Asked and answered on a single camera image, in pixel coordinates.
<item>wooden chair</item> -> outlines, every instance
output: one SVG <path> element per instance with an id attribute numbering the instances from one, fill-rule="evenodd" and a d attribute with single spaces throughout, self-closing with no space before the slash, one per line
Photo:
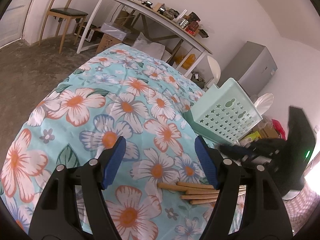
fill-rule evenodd
<path id="1" fill-rule="evenodd" d="M 56 37 L 59 34 L 59 30 L 60 30 L 61 24 L 63 22 L 63 19 L 66 19 L 67 23 L 66 23 L 66 26 L 65 26 L 64 31 L 63 31 L 61 44 L 60 44 L 60 49 L 59 49 L 59 54 L 61 54 L 63 42 L 64 42 L 64 39 L 65 39 L 68 27 L 70 25 L 70 21 L 72 19 L 76 19 L 76 22 L 78 23 L 80 21 L 80 19 L 82 18 L 80 27 L 78 29 L 78 33 L 77 33 L 76 38 L 75 38 L 75 42 L 73 43 L 75 45 L 76 41 L 77 41 L 77 38 L 78 38 L 78 36 L 80 34 L 81 28 L 83 26 L 83 23 L 85 21 L 85 18 L 86 18 L 86 16 L 88 14 L 85 13 L 85 12 L 76 10 L 76 9 L 68 8 L 69 4 L 71 3 L 71 0 L 67 1 L 66 6 L 64 8 L 52 8 L 53 2 L 54 2 L 54 0 L 51 0 L 51 3 L 50 3 L 49 8 L 47 10 L 47 13 L 46 13 L 46 15 L 44 17 L 44 22 L 43 22 L 43 25 L 42 25 L 40 39 L 39 39 L 39 46 L 41 44 L 42 35 L 43 35 L 44 27 L 45 27 L 45 24 L 47 22 L 48 16 L 51 15 L 51 16 L 54 16 L 54 17 L 59 17 L 59 20 L 58 20 L 59 23 L 58 23 L 58 27 L 57 27 L 57 31 L 56 31 L 56 35 L 55 35 Z"/>

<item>floral bedsheet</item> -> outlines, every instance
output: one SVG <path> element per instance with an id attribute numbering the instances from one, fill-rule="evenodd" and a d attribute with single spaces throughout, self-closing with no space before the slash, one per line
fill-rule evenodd
<path id="1" fill-rule="evenodd" d="M 127 141 L 114 183 L 103 192 L 123 240 L 199 239 L 213 204 L 190 205 L 158 182 L 199 183 L 204 173 L 194 150 L 196 134 L 181 113 L 202 96 L 163 61 L 124 44 L 76 69 L 31 113 L 10 146 L 0 195 L 28 232 L 39 196 L 58 164 L 85 164 Z M 81 187 L 76 188 L 83 229 L 91 232 Z M 239 227 L 237 206 L 230 232 Z"/>

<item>ceiling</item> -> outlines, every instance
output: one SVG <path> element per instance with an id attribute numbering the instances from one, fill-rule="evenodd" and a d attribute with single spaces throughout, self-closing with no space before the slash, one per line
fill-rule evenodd
<path id="1" fill-rule="evenodd" d="M 310 0 L 257 0 L 284 38 L 320 51 L 320 17 Z"/>

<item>plastic basket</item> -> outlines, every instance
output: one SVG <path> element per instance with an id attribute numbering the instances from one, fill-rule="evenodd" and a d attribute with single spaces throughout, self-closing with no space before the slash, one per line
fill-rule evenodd
<path id="1" fill-rule="evenodd" d="M 195 133 L 216 142 L 234 144 L 262 120 L 240 85 L 229 78 L 212 85 L 183 117 Z"/>

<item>door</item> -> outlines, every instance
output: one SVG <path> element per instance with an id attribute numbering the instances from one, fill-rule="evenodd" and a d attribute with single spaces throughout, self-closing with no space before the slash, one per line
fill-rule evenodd
<path id="1" fill-rule="evenodd" d="M 30 3 L 31 0 L 11 1 L 0 20 L 0 47 L 21 38 Z"/>

